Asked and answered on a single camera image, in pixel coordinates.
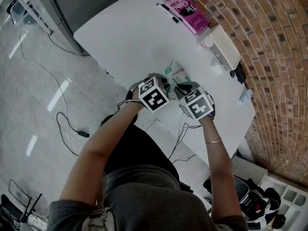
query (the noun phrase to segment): pen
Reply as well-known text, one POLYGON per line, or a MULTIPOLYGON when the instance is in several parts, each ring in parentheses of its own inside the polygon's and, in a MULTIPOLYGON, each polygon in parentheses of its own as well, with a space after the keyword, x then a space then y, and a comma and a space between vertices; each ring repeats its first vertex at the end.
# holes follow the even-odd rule
POLYGON ((176 16, 176 14, 174 14, 173 11, 172 11, 171 9, 169 9, 166 5, 164 5, 164 4, 161 4, 161 5, 162 5, 162 7, 163 7, 164 9, 168 10, 168 11, 169 11, 170 13, 172 13, 177 19, 179 19, 180 21, 183 22, 183 20, 182 20, 181 18, 179 18, 178 16, 176 16))
POLYGON ((167 15, 169 15, 175 23, 179 23, 179 20, 177 19, 177 17, 173 13, 171 13, 169 10, 165 9, 162 6, 162 4, 158 3, 157 7, 159 7, 162 11, 164 11, 167 15))

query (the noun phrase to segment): floor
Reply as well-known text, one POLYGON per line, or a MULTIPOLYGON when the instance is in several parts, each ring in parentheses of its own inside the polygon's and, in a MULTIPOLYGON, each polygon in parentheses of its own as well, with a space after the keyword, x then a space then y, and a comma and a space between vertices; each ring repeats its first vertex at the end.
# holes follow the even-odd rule
MULTIPOLYGON (((22 58, 19 36, 21 26, 10 20, 0 25, 0 189, 14 179, 29 194, 43 193, 44 208, 57 200, 75 158, 63 144, 56 122, 59 111, 65 113, 61 92, 55 81, 39 66, 22 58)), ((58 44, 67 48, 60 39, 58 44)), ((64 92, 68 117, 75 129, 91 134, 101 120, 113 114, 126 90, 106 74, 91 56, 77 57, 54 46, 38 25, 28 26, 21 33, 26 59, 50 71, 64 92)), ((68 142, 67 124, 59 118, 64 140, 68 142)), ((136 125, 148 130, 166 155, 176 139, 152 114, 143 109, 136 125)), ((87 139, 71 133, 72 149, 79 153, 87 139)), ((179 145, 172 157, 186 159, 192 152, 179 145)), ((203 195, 208 175, 207 165, 197 156, 188 162, 175 163, 180 179, 203 195)))

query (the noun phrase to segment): brick wall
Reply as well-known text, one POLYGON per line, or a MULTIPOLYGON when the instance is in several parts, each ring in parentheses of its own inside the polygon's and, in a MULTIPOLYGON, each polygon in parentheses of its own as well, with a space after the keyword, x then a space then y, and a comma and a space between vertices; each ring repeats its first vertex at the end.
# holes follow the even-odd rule
POLYGON ((308 186, 308 0, 193 0, 242 55, 257 163, 308 186))

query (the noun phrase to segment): white table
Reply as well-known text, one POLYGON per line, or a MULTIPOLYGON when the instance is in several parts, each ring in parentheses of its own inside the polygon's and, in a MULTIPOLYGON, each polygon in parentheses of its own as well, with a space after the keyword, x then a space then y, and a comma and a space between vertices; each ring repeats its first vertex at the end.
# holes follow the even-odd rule
MULTIPOLYGON (((74 38, 126 89, 160 72, 171 60, 179 63, 191 80, 198 82, 215 100, 215 125, 230 156, 243 140, 255 115, 252 102, 237 104, 243 91, 229 72, 214 76, 209 70, 210 52, 196 45, 196 37, 184 24, 176 24, 156 7, 164 0, 120 0, 85 23, 74 38)), ((171 102, 155 113, 176 137, 183 113, 171 102)), ((190 125, 198 124, 186 118, 190 125)), ((183 142, 208 164, 201 128, 187 131, 183 142)))

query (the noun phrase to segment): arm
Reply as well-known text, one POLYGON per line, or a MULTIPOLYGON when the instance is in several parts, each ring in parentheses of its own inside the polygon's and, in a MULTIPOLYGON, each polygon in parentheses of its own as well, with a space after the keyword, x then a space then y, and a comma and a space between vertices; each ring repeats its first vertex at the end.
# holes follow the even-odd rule
POLYGON ((107 159, 134 116, 142 108, 143 105, 140 103, 127 103, 93 134, 82 148, 62 190, 60 200, 75 200, 93 206, 96 204, 107 159))
MULTIPOLYGON (((200 119, 206 142, 220 138, 215 124, 208 116, 200 119)), ((212 181, 212 219, 242 216, 237 197, 232 165, 222 141, 206 145, 212 181)))

